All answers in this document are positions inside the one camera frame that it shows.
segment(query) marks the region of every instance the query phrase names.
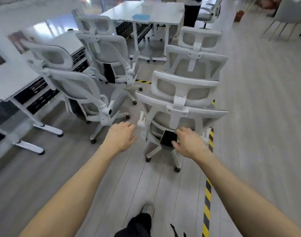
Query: wooden floor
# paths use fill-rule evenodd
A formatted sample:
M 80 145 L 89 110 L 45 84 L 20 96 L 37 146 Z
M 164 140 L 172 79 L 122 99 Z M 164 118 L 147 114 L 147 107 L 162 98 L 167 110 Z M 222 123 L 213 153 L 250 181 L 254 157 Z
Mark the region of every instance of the wooden floor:
M 216 98 L 216 107 L 229 110 L 229 114 L 215 125 L 214 151 L 235 175 L 301 227 L 301 25 L 289 42 L 291 25 L 278 40 L 268 42 L 271 29 L 261 37 L 272 21 L 266 12 L 252 8 L 240 23 L 233 24 L 240 8 L 239 1 L 223 0 L 222 14 L 212 26 L 224 32 L 218 53 L 229 58 Z M 138 79 L 151 80 L 153 70 L 162 68 L 163 63 L 142 60 Z M 150 87 L 142 85 L 144 90 Z M 140 103 L 133 106 L 128 99 L 122 107 L 133 123 L 137 123 L 140 109 Z M 68 114 L 63 104 L 44 122 L 65 134 L 58 138 L 33 129 L 24 137 L 44 147 L 45 155 L 16 147 L 6 155 L 11 161 L 0 172 L 2 237 L 18 236 L 96 151 L 108 130 L 104 128 L 92 145 L 89 135 L 97 123 L 87 125 Z M 137 140 L 113 160 L 77 236 L 113 236 L 146 201 L 153 201 L 156 208 L 153 237 L 173 236 L 170 223 L 181 236 L 182 232 L 201 236 L 204 173 L 186 158 L 181 172 L 175 173 L 172 156 L 166 152 L 145 163 L 142 144 Z M 213 189 L 210 236 L 239 236 Z

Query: black caster wheel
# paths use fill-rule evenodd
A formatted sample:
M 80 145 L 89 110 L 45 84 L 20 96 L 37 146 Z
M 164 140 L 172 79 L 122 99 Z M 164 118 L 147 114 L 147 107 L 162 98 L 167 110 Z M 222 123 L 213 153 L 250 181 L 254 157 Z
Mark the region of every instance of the black caster wheel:
M 177 173 L 179 173 L 180 170 L 181 170 L 181 168 L 177 168 L 177 167 L 174 168 L 174 171 L 177 172 Z

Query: black pants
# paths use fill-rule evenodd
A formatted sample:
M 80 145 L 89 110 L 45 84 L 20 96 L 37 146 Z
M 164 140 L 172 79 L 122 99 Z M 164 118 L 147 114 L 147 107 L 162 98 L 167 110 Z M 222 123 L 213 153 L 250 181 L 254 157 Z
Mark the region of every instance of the black pants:
M 150 237 L 151 216 L 147 213 L 140 213 L 133 217 L 127 227 L 117 232 L 114 237 Z
M 184 26 L 194 27 L 195 21 L 198 18 L 201 6 L 187 6 L 185 5 L 185 17 L 183 20 Z

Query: person's left hand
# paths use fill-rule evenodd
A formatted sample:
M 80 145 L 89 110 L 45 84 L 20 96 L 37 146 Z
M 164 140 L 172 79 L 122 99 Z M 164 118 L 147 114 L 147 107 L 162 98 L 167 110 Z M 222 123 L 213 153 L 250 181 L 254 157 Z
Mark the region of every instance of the person's left hand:
M 109 150 L 113 150 L 115 154 L 125 151 L 137 139 L 136 136 L 132 136 L 134 129 L 135 125 L 128 121 L 114 124 L 110 127 L 102 145 Z

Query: gray sneaker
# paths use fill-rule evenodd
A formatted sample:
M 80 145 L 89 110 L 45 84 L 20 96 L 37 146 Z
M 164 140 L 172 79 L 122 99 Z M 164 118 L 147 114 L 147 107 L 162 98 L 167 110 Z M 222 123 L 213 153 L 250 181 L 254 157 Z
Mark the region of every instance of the gray sneaker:
M 148 213 L 151 217 L 153 217 L 155 212 L 155 207 L 153 203 L 147 203 L 141 209 L 141 213 Z

